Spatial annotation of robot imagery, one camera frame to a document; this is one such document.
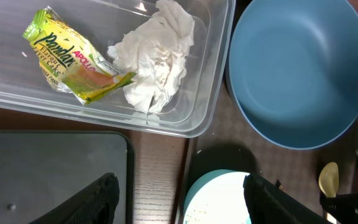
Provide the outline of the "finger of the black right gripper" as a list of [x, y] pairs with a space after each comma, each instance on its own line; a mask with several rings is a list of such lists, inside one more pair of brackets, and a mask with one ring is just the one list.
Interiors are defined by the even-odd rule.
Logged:
[[358, 223], [358, 193], [344, 194], [328, 198], [320, 197], [320, 204], [339, 223]]

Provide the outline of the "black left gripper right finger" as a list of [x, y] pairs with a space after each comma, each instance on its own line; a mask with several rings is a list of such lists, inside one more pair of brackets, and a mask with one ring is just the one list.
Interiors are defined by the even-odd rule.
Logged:
[[319, 224], [328, 221], [257, 174], [245, 176], [244, 200], [252, 224]]

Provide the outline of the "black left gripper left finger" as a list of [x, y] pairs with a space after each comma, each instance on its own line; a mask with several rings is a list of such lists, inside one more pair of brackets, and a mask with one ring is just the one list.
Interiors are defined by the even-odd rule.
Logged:
[[118, 178], [106, 173], [30, 224], [112, 224], [119, 194]]

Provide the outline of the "yellow plastic spoon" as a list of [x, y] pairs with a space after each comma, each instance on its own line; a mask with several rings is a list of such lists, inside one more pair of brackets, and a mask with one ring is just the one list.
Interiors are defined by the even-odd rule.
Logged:
[[334, 198], [339, 188], [339, 168], [335, 162], [326, 164], [318, 177], [320, 191], [327, 198]]

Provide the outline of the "light blue bowl with rice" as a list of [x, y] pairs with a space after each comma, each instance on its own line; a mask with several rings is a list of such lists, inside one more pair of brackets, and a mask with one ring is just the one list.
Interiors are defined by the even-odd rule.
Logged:
[[219, 169], [202, 175], [184, 203], [184, 224], [251, 224], [244, 198], [247, 172]]

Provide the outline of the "dark blue plate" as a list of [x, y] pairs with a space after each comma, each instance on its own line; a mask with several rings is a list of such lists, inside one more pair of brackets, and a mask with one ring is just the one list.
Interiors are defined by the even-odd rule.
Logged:
[[265, 139], [315, 149], [358, 117], [358, 13], [346, 0], [253, 0], [231, 39], [229, 83]]

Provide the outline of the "yellow green snack wrapper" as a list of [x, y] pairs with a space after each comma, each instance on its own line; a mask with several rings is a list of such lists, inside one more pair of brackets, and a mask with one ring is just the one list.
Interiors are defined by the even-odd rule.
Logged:
[[131, 84], [136, 75], [108, 62], [49, 6], [35, 13], [23, 38], [38, 56], [49, 85], [55, 91], [74, 94], [82, 105]]

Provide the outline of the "white tissue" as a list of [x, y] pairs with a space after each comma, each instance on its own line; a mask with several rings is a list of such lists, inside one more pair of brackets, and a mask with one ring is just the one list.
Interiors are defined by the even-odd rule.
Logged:
[[195, 20], [176, 1], [156, 2], [158, 12], [108, 47], [107, 55], [126, 72], [135, 72], [123, 88], [135, 110], [159, 113], [186, 76], [186, 58], [194, 45]]

